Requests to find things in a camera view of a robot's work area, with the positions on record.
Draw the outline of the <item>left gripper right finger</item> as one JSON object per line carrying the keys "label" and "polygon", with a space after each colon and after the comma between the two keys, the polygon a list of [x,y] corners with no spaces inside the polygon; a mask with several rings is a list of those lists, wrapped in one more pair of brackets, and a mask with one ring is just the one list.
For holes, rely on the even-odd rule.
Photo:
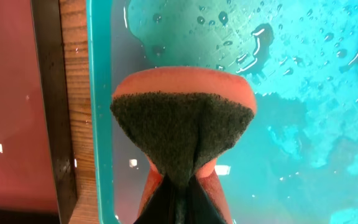
{"label": "left gripper right finger", "polygon": [[186,206],[185,223],[227,224],[227,202],[216,175],[190,179]]}

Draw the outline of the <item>green and red sponge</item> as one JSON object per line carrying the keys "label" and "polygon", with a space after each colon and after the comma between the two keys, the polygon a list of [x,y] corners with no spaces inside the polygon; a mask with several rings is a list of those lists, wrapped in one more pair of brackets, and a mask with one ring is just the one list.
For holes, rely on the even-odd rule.
{"label": "green and red sponge", "polygon": [[112,94],[112,114],[144,153],[149,174],[176,189],[175,223],[185,223],[190,179],[217,175],[218,157],[232,149],[257,112],[246,79],[199,67],[133,73]]}

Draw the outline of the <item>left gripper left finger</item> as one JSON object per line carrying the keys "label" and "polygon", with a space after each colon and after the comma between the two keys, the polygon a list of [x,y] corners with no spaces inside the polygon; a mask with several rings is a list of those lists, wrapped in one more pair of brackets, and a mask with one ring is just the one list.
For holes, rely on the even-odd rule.
{"label": "left gripper left finger", "polygon": [[149,174],[134,224],[174,224],[176,189],[168,177]]}

